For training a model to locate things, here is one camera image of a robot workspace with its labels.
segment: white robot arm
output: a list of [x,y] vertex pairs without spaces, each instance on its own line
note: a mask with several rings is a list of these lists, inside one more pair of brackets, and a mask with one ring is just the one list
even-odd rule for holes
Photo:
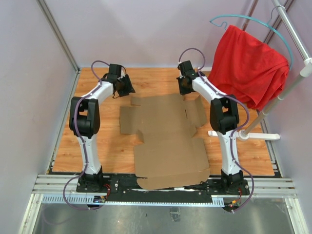
[[218,90],[203,73],[198,73],[193,69],[190,61],[181,62],[178,69],[180,70],[180,77],[177,78],[180,94],[185,95],[197,91],[210,103],[210,124],[217,132],[222,151],[222,189],[226,193],[237,192],[241,189],[244,194],[248,194],[249,191],[246,191],[248,183],[244,180],[243,173],[238,166],[236,134],[232,134],[239,123],[234,96]]
[[[193,79],[192,86],[194,91],[199,92],[209,103],[211,103],[214,99],[221,99],[224,98],[220,94],[226,95],[222,91],[215,88],[215,86],[208,81],[206,76],[197,77]],[[208,82],[212,87],[214,87],[217,90],[217,93],[212,90],[207,84]],[[222,134],[221,132],[217,132],[217,135],[220,140],[221,145],[221,151],[222,151],[222,171],[227,174],[236,174],[239,173],[240,168],[234,163],[231,155],[231,149],[230,149],[230,135],[233,130],[227,131],[225,134]],[[238,162],[238,156],[237,156],[237,148],[236,148],[236,134],[233,135],[233,154],[235,157],[235,160]]]
[[[100,128],[99,106],[116,91],[120,97],[135,93],[129,76],[122,72],[122,66],[110,64],[108,73],[94,89],[81,97],[73,97],[71,100],[69,127],[80,144],[84,168],[84,173],[78,180],[77,192],[99,192],[103,188],[105,181],[97,148],[97,133]],[[74,122],[78,102],[80,105],[76,118],[79,134],[76,132]],[[80,112],[84,111],[87,111],[87,115],[80,115]]]

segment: clothes hanger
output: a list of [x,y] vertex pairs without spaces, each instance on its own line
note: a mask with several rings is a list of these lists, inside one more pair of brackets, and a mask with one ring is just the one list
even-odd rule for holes
[[217,19],[217,18],[222,18],[222,17],[239,17],[239,18],[245,18],[245,19],[249,19],[249,20],[255,21],[255,22],[257,22],[257,23],[260,23],[260,24],[262,24],[263,26],[266,26],[267,28],[271,29],[273,32],[275,32],[275,33],[282,39],[282,41],[283,41],[284,44],[286,45],[287,50],[288,50],[288,53],[289,53],[289,55],[290,55],[290,57],[291,57],[291,63],[290,63],[290,66],[289,66],[289,70],[292,69],[292,67],[293,67],[293,52],[292,52],[292,50],[291,50],[291,48],[290,48],[288,42],[285,40],[285,38],[284,38],[276,29],[272,28],[272,27],[271,27],[270,25],[268,25],[267,23],[265,23],[265,22],[263,22],[263,21],[260,21],[260,20],[254,18],[254,17],[244,16],[244,15],[238,15],[238,14],[219,15],[219,16],[216,16],[216,17],[212,18],[212,19],[210,20],[210,23],[212,23],[213,25],[218,26],[218,27],[222,27],[223,25],[225,25],[225,26],[224,26],[224,29],[226,30],[226,29],[228,28],[228,23],[227,23],[226,21],[222,22],[220,25],[213,22],[215,19]]

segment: gray floor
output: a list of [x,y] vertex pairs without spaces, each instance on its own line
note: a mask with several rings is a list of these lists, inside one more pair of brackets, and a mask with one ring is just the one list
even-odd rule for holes
[[241,211],[222,208],[107,205],[76,211],[65,204],[43,205],[34,234],[293,234],[283,199],[253,199]]

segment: wooden floor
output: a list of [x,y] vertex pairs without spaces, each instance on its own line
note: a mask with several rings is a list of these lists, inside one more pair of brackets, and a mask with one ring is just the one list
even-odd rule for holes
[[[98,68],[95,71],[103,76],[107,69]],[[117,99],[107,98],[100,106],[101,127],[97,137],[99,160],[104,172],[134,173],[133,147],[140,143],[137,135],[122,135],[119,128],[119,109],[121,105],[130,105],[132,95],[137,97],[157,96],[171,93],[179,93],[176,77],[177,69],[128,68],[127,72],[136,90],[135,94]],[[81,96],[93,89],[97,83],[90,69],[83,69],[78,81],[75,96]],[[186,95],[186,100],[195,99],[199,94]],[[210,106],[203,99],[203,104],[209,117]],[[250,110],[251,120],[256,118],[256,111]],[[246,120],[246,113],[239,107],[240,123]],[[219,175],[222,166],[221,148],[218,138],[209,137],[207,132],[211,130],[209,123],[198,129],[195,137],[205,140],[207,156],[211,168],[211,174]],[[260,125],[254,132],[261,132]],[[271,160],[265,141],[248,140],[237,141],[239,161],[243,167],[253,175],[274,175]],[[58,148],[57,157],[53,166],[54,172],[80,172],[82,158],[80,147],[73,132],[68,127],[68,121]]]

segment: cable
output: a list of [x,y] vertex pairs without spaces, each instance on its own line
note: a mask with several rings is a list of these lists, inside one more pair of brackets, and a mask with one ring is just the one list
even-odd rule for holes
[[201,73],[200,73],[200,70],[204,67],[206,59],[205,59],[204,53],[201,52],[199,49],[197,49],[197,48],[188,48],[188,49],[184,50],[184,51],[182,52],[182,54],[180,55],[180,57],[179,57],[179,62],[181,61],[181,58],[182,58],[183,54],[184,54],[186,51],[188,51],[188,50],[196,50],[196,51],[198,51],[198,52],[203,56],[203,58],[204,58],[204,64],[203,64],[203,66],[200,67],[200,68],[198,69],[198,75],[199,75],[199,77],[201,78],[201,80],[202,80],[206,85],[208,85],[215,93],[218,93],[220,96],[222,96],[222,97],[224,97],[224,98],[228,98],[228,99],[230,99],[230,100],[233,100],[233,101],[235,101],[236,103],[238,103],[239,105],[241,105],[241,106],[244,108],[244,110],[246,111],[246,114],[247,114],[246,121],[245,121],[242,125],[240,125],[240,126],[238,126],[237,128],[235,128],[235,129],[232,131],[232,133],[230,134],[230,149],[231,149],[232,161],[233,161],[240,169],[242,169],[243,171],[245,171],[245,172],[250,176],[250,178],[251,178],[251,180],[252,180],[252,190],[251,190],[251,192],[250,192],[250,194],[249,194],[249,197],[246,199],[246,201],[245,201],[241,206],[239,206],[238,208],[236,208],[235,211],[238,211],[238,210],[240,210],[241,208],[243,208],[243,207],[250,201],[252,195],[254,194],[254,177],[253,177],[253,175],[252,175],[247,169],[243,168],[243,167],[236,161],[235,156],[234,156],[234,152],[233,152],[233,135],[236,133],[237,130],[241,129],[242,127],[244,127],[244,126],[248,123],[249,118],[250,118],[250,116],[249,116],[249,111],[248,111],[247,107],[246,107],[242,102],[240,102],[240,101],[237,100],[236,98],[233,98],[233,97],[230,97],[230,96],[228,96],[228,95],[224,95],[224,94],[220,93],[219,91],[217,91],[213,86],[211,86],[211,85],[204,79],[204,77],[203,77],[203,76],[201,75]]
[[[96,78],[98,78],[99,82],[100,82],[100,86],[97,86],[93,93],[96,92],[102,85],[102,80],[100,77],[98,77],[98,75],[94,72],[93,70],[93,65],[96,63],[96,62],[102,62],[106,65],[109,66],[108,63],[104,62],[104,61],[101,61],[101,60],[96,60],[94,61],[92,64],[91,64],[91,71],[92,73],[94,74],[94,76]],[[82,98],[79,99],[79,101],[77,102],[77,105],[75,107],[75,112],[74,112],[74,127],[75,127],[75,132],[77,133],[77,136],[80,138],[81,142],[82,142],[82,148],[83,148],[83,152],[84,152],[84,156],[85,156],[85,166],[82,170],[82,172],[80,173],[80,175],[78,176],[75,176],[73,178],[71,178],[70,180],[67,181],[67,183],[65,184],[64,186],[64,189],[63,189],[63,198],[64,198],[64,201],[66,202],[67,205],[69,205],[71,208],[74,208],[76,210],[80,210],[80,211],[86,211],[86,210],[97,210],[99,208],[101,208],[102,206],[99,206],[99,207],[88,207],[88,208],[81,208],[81,207],[77,207],[77,206],[74,206],[72,204],[69,203],[69,201],[67,200],[66,196],[65,196],[65,191],[66,191],[66,187],[68,186],[68,184],[74,180],[74,179],[77,179],[77,178],[80,178],[82,177],[82,175],[86,172],[87,170],[87,167],[88,167],[88,155],[87,155],[87,149],[86,149],[86,145],[85,145],[85,140],[83,139],[83,137],[81,136],[80,132],[79,132],[79,129],[78,129],[78,125],[77,125],[77,117],[78,117],[78,109],[79,109],[79,106],[80,104],[82,103],[83,100],[85,100],[86,98],[90,97],[92,95],[92,93],[89,93],[85,96],[83,96]]]
[[125,75],[127,74],[127,70],[124,66],[121,66],[123,68],[123,70],[125,71]]
[[91,71],[93,73],[93,75],[98,79],[99,83],[102,84],[102,80],[100,77],[98,77],[98,75],[95,73],[94,69],[93,69],[93,65],[97,62],[101,62],[106,64],[107,66],[109,66],[109,64],[107,62],[101,61],[101,60],[95,60],[92,64],[91,64]]
[[182,58],[182,56],[184,55],[184,53],[185,53],[186,51],[188,51],[188,50],[196,50],[196,51],[198,51],[198,52],[203,56],[203,59],[204,59],[203,65],[202,65],[201,67],[199,67],[198,70],[203,69],[203,67],[204,67],[205,64],[206,64],[206,58],[205,58],[204,53],[201,52],[200,50],[198,50],[197,48],[192,48],[192,47],[191,47],[191,48],[188,48],[188,49],[186,49],[185,51],[183,51],[182,54],[181,54],[180,57],[179,57],[179,63],[181,62],[181,58]]

